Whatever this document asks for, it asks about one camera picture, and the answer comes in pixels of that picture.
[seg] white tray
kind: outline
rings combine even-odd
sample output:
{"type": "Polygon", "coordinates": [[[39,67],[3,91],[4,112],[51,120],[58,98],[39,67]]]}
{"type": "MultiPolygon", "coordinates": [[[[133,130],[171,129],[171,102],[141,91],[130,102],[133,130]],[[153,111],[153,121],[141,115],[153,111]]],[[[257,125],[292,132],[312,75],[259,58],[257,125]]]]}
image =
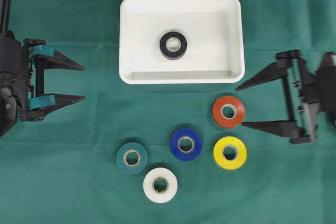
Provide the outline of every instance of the white tray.
{"type": "Polygon", "coordinates": [[[124,0],[119,75],[129,84],[230,83],[245,73],[239,0],[124,0]],[[177,31],[185,54],[167,59],[161,37],[177,31]]]}

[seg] orange tape roll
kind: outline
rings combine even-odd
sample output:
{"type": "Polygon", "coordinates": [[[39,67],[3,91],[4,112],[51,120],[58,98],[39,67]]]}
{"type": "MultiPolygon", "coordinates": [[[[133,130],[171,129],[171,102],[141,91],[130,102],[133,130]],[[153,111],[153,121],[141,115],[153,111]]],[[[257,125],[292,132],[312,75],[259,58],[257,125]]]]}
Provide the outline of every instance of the orange tape roll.
{"type": "Polygon", "coordinates": [[[244,120],[245,108],[238,98],[224,96],[215,102],[212,108],[212,116],[219,126],[233,128],[244,120]],[[230,107],[233,110],[234,114],[231,118],[228,118],[223,114],[223,108],[225,107],[230,107]]]}

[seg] black tape roll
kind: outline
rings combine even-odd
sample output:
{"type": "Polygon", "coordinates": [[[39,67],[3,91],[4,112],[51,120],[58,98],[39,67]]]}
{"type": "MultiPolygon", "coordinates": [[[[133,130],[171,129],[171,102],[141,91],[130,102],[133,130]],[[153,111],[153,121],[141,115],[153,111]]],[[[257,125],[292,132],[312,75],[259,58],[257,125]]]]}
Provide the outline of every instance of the black tape roll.
{"type": "Polygon", "coordinates": [[[162,36],[160,40],[160,50],[167,59],[170,60],[180,59],[187,50],[187,40],[182,34],[176,31],[170,31],[169,33],[166,33],[165,35],[162,36]],[[173,38],[178,39],[181,43],[180,47],[176,51],[172,51],[167,48],[167,41],[173,38]]]}

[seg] green table surface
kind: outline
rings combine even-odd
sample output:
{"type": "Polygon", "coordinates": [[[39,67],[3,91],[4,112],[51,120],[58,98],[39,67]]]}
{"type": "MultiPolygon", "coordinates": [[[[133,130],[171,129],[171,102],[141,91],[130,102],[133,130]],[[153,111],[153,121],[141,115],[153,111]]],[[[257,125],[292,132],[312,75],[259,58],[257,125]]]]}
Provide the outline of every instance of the green table surface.
{"type": "Polygon", "coordinates": [[[43,122],[18,122],[0,139],[0,223],[335,223],[336,129],[326,114],[316,142],[290,145],[243,126],[220,128],[211,109],[231,94],[243,101],[246,121],[285,120],[280,81],[235,88],[283,50],[301,49],[315,70],[322,53],[336,50],[336,0],[240,0],[246,73],[239,83],[136,86],[118,74],[121,2],[12,0],[9,29],[18,40],[45,39],[86,68],[46,71],[45,91],[86,99],[43,122]],[[183,126],[203,138],[191,162],[169,149],[183,126]],[[248,150],[246,164],[231,172],[212,158],[216,141],[228,135],[248,150]],[[136,175],[116,165],[129,141],[149,155],[136,175]],[[160,166],[179,184],[162,205],[142,189],[145,174],[160,166]]]}

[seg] tape roll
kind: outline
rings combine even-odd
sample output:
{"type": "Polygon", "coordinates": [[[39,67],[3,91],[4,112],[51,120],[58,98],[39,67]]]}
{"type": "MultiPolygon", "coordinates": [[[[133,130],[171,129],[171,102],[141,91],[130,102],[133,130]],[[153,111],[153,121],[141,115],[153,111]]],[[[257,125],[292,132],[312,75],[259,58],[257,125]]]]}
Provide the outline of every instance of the tape roll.
{"type": "Polygon", "coordinates": [[[143,191],[152,202],[166,203],[174,198],[177,192],[177,179],[170,170],[162,167],[155,168],[146,174],[143,180],[143,191]],[[154,188],[154,183],[158,179],[165,180],[165,190],[158,191],[154,188]]]}
{"type": "Polygon", "coordinates": [[[138,143],[130,142],[122,145],[117,152],[117,165],[127,174],[136,174],[141,172],[147,164],[148,156],[146,149],[138,143]],[[135,164],[127,161],[127,155],[136,153],[138,160],[135,164]]]}
{"type": "Polygon", "coordinates": [[[170,139],[170,150],[173,155],[181,161],[191,161],[199,156],[202,150],[202,138],[193,129],[183,128],[174,132],[170,139]],[[180,147],[182,139],[188,139],[192,143],[190,150],[183,150],[180,147]]]}
{"type": "Polygon", "coordinates": [[[160,39],[160,50],[167,59],[180,59],[187,50],[187,40],[182,34],[170,31],[160,39]]]}
{"type": "Polygon", "coordinates": [[[247,150],[244,143],[234,136],[223,137],[215,144],[214,160],[216,164],[226,170],[235,170],[240,168],[246,161],[247,150]],[[226,147],[232,147],[235,150],[235,157],[232,160],[228,160],[224,156],[224,149],[226,147]]]}
{"type": "Polygon", "coordinates": [[[219,126],[224,128],[233,128],[244,120],[245,108],[238,98],[224,96],[215,102],[212,108],[212,115],[219,126]],[[223,114],[223,108],[225,107],[230,107],[234,111],[233,117],[228,118],[223,114]]]}

